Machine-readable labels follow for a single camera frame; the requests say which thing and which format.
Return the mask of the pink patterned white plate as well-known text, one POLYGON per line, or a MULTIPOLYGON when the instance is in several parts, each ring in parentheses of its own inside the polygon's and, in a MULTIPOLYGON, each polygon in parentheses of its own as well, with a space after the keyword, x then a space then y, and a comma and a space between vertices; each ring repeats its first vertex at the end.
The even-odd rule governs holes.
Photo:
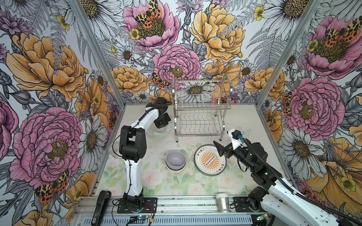
POLYGON ((227 160, 219 155, 214 145, 203 145, 194 154, 194 164, 198 170, 216 172, 225 170, 227 160))

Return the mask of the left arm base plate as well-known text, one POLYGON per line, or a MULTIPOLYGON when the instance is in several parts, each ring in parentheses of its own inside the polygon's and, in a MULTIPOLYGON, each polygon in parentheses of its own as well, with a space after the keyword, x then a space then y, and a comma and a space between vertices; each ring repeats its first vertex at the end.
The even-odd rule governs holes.
POLYGON ((123 198, 117 204, 117 213, 119 214, 138 214, 138 213, 155 213, 157 209, 158 199, 156 197, 146 197, 143 204, 132 204, 126 202, 123 198))

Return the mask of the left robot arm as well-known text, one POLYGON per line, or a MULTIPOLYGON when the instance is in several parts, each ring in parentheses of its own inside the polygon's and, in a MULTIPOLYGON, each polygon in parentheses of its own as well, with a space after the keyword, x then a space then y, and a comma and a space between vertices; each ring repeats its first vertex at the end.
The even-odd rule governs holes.
POLYGON ((163 128, 171 121, 167 113, 171 101, 163 97, 146 105, 143 114, 131 125, 120 130, 119 153, 126 166, 127 186, 122 203, 132 211, 139 211, 144 205, 141 183, 140 161, 147 150, 146 131, 151 125, 163 128))

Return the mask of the green rimmed white plate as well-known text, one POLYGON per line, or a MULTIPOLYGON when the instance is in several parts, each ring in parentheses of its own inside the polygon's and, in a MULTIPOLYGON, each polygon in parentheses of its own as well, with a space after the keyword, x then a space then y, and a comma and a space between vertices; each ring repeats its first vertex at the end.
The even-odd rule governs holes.
POLYGON ((198 169, 198 172, 200 172, 202 175, 208 176, 208 177, 215 177, 218 176, 220 174, 222 174, 224 172, 224 170, 222 171, 216 171, 216 172, 204 172, 198 169))

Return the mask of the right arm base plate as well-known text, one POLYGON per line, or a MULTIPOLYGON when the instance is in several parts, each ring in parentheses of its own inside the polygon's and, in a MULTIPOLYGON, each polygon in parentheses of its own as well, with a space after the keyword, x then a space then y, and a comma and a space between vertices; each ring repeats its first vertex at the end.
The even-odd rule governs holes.
POLYGON ((253 197, 234 197, 230 209, 236 212, 260 212, 262 210, 260 201, 253 197))

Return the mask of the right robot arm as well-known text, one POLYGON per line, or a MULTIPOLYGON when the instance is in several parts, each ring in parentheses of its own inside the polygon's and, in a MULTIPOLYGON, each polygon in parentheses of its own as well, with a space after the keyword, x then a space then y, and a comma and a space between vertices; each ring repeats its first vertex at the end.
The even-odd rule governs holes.
POLYGON ((214 145, 220 156, 235 157, 242 163, 258 185, 248 195, 247 202, 238 204, 239 207, 268 212, 293 226, 342 224, 342 220, 336 218, 332 211, 318 203, 313 204, 270 166, 266 162, 268 154, 260 143, 250 143, 245 139, 232 141, 225 147, 218 142, 214 142, 214 145))

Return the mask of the lavender bowl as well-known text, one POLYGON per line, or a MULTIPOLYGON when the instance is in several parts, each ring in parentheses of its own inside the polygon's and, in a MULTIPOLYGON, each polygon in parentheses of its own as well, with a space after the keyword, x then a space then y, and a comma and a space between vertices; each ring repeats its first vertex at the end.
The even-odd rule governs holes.
POLYGON ((180 151, 171 151, 166 156, 166 166, 170 171, 179 172, 186 166, 186 157, 180 151))

